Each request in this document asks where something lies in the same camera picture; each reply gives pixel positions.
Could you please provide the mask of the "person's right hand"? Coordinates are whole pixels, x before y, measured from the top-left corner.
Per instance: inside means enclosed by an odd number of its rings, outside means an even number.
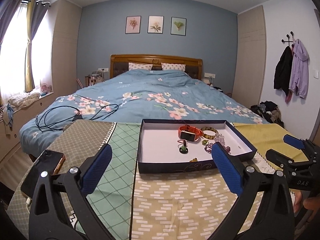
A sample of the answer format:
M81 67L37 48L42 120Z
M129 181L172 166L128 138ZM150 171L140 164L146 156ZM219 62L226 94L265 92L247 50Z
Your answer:
M312 211L312 215L310 216L310 219L313 219L315 217L316 213L319 210L320 207L320 196L319 194L315 197L309 197L303 200L302 192L296 191L295 192L295 202L293 204L293 211L294 213L297 213L302 207L305 207L307 210Z

